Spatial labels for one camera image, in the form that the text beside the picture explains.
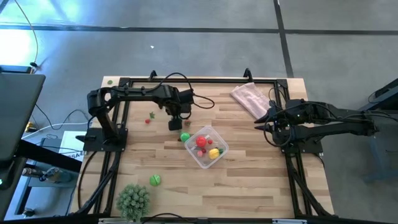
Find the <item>concrete floor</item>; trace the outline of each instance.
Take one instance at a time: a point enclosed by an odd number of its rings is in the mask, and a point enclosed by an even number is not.
[[[35,25],[278,27],[272,0],[19,2]],[[398,3],[394,0],[279,2],[286,29],[398,30]],[[0,13],[0,24],[26,24],[14,1]],[[86,110],[85,95],[98,88],[105,75],[149,75],[156,70],[161,75],[182,72],[188,76],[240,77],[249,67],[256,77],[287,76],[279,34],[37,31],[37,37],[38,73],[47,76],[38,105],[54,123],[74,109]],[[0,39],[0,64],[27,65],[34,58],[31,31],[0,29]],[[304,78],[309,100],[358,109],[374,90],[397,78],[398,35],[296,34],[287,35],[287,43],[294,77]],[[47,125],[39,111],[33,114],[41,126]],[[84,120],[79,114],[70,119]],[[29,140],[38,142],[48,133],[62,137],[62,131],[48,130]],[[398,182],[365,184],[361,179],[373,171],[366,138],[333,136],[322,144],[336,214],[398,223]],[[42,194],[48,197],[37,198],[51,200],[55,193]],[[59,206],[66,203],[58,201]]]

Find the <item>clear plastic container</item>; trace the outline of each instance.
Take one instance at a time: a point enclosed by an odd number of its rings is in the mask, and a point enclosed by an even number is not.
[[[206,145],[203,147],[206,152],[203,156],[198,156],[198,151],[201,151],[201,147],[196,144],[197,137],[203,136],[206,139]],[[205,126],[199,130],[196,134],[185,141],[185,148],[191,154],[191,156],[198,162],[199,166],[203,169],[211,167],[215,162],[217,162],[221,157],[223,157],[228,152],[227,143],[221,138],[221,136],[214,130],[211,126]],[[212,149],[222,149],[223,152],[215,159],[210,159],[209,152]]]

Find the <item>white cable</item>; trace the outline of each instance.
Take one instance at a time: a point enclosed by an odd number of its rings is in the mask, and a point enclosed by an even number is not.
[[[58,126],[58,125],[78,125],[78,124],[85,124],[85,125],[87,125],[87,122],[82,122],[82,123],[61,123],[61,124],[53,124],[52,126],[54,127],[54,126]],[[36,133],[38,133],[39,131],[42,131],[42,130],[44,130],[44,129],[46,129],[46,128],[49,128],[49,127],[51,127],[51,125],[48,125],[48,126],[45,127],[45,128],[39,129],[39,130],[33,132],[32,134],[28,134],[28,135],[22,137],[21,139],[28,138],[29,136],[31,136],[31,135],[33,135],[33,134],[36,134]]]
[[[36,56],[35,56],[35,60],[34,60],[33,62],[36,63],[37,54],[39,53],[39,44],[37,43],[37,37],[36,37],[35,29],[33,29],[32,24],[30,23],[30,21],[29,21],[29,19],[27,18],[27,16],[26,16],[24,10],[21,8],[21,6],[20,6],[19,3],[17,2],[17,0],[14,0],[14,1],[15,1],[15,3],[17,3],[18,8],[21,10],[21,12],[23,13],[23,15],[25,16],[25,19],[26,19],[26,21],[29,23],[30,29],[32,30],[33,35],[35,36],[35,41],[36,41]]]

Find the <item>green succulent plant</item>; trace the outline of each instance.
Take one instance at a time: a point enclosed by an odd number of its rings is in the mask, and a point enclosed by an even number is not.
[[[129,184],[119,193],[116,208],[122,218],[139,222],[149,213],[149,192],[145,186]]]

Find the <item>yellow toy fruit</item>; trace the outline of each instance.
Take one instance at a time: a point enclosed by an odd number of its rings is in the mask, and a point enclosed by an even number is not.
[[[220,156],[220,151],[218,149],[212,149],[212,150],[209,151],[209,158],[210,159],[216,159],[219,156]]]

